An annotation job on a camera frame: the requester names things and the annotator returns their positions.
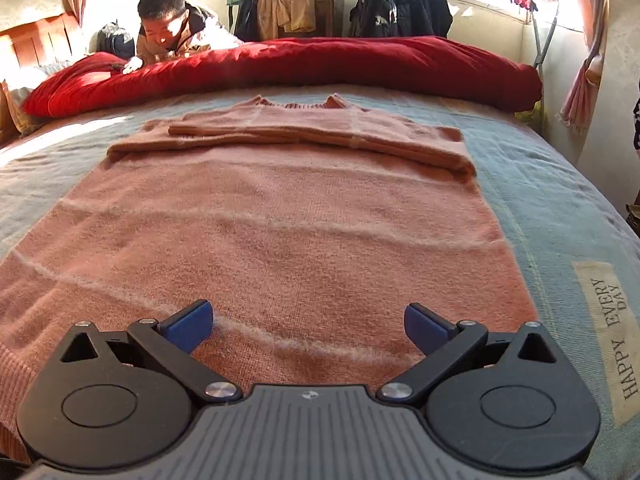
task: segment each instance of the brown jacket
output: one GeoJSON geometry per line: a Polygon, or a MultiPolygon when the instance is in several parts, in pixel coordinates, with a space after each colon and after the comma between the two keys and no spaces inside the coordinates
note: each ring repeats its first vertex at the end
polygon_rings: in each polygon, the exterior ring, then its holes
{"type": "Polygon", "coordinates": [[[149,41],[146,38],[145,29],[140,27],[136,51],[145,66],[176,56],[183,56],[186,53],[194,54],[204,50],[235,48],[242,45],[241,40],[238,40],[220,25],[218,17],[214,13],[191,4],[187,4],[187,9],[189,9],[189,17],[175,50],[169,51],[163,46],[149,41]]]}

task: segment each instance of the black backpack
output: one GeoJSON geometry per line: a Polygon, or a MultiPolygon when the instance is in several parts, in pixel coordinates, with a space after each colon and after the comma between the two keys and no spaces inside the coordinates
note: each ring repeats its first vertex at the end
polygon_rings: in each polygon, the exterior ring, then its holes
{"type": "Polygon", "coordinates": [[[131,59],[136,55],[136,45],[131,35],[118,22],[107,23],[98,32],[95,43],[98,52],[109,52],[121,59],[131,59]]]}

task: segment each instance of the light blue bedsheet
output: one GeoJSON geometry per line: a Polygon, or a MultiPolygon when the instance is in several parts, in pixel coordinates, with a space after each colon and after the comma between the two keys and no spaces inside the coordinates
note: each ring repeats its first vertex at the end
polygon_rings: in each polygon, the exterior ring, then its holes
{"type": "Polygon", "coordinates": [[[0,260],[104,157],[109,144],[129,136],[146,120],[223,107],[257,93],[278,102],[310,103],[333,92],[363,107],[460,128],[478,167],[482,192],[513,245],[540,319],[601,407],[602,429],[589,471],[596,478],[625,479],[640,470],[640,417],[614,427],[600,347],[572,267],[572,262],[585,260],[610,263],[638,317],[640,242],[613,206],[559,153],[487,107],[333,86],[185,96],[57,121],[38,138],[0,151],[0,260]]]}

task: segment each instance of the pillow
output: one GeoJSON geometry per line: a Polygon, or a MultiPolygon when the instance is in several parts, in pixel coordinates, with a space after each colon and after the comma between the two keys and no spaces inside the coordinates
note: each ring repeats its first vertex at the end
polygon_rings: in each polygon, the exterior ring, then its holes
{"type": "MultiPolygon", "coordinates": [[[[9,114],[20,137],[31,135],[48,119],[34,117],[22,110],[22,103],[40,83],[63,68],[73,65],[75,60],[63,61],[44,66],[21,68],[11,73],[2,82],[3,98],[6,99],[9,114]]],[[[2,120],[2,101],[0,98],[0,121],[2,120]]]]}
{"type": "Polygon", "coordinates": [[[0,91],[0,148],[18,137],[20,137],[20,132],[15,127],[14,120],[9,112],[6,96],[4,92],[0,91]]]}

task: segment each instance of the fabric tag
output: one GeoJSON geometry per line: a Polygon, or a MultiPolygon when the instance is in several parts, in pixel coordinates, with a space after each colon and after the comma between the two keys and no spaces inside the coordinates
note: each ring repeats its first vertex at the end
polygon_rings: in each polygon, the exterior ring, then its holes
{"type": "Polygon", "coordinates": [[[574,262],[574,270],[600,344],[618,428],[640,412],[640,328],[611,264],[574,262]]]}

